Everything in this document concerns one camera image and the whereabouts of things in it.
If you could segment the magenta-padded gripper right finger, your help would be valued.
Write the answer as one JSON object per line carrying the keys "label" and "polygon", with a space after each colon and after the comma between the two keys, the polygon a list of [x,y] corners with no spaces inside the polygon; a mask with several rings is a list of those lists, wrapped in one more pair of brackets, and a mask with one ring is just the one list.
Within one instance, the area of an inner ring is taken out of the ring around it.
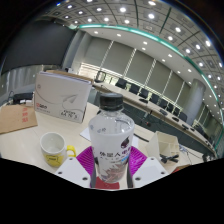
{"label": "magenta-padded gripper right finger", "polygon": [[128,161],[128,187],[140,188],[168,175],[155,157],[147,157],[131,147]]}

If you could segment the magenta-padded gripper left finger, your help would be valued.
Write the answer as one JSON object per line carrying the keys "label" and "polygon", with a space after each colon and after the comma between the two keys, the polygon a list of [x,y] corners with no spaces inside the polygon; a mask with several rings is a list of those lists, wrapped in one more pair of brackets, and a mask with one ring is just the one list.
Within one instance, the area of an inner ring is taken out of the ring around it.
{"label": "magenta-padded gripper left finger", "polygon": [[95,186],[96,170],[92,148],[86,148],[77,157],[68,157],[55,174],[84,188]]}

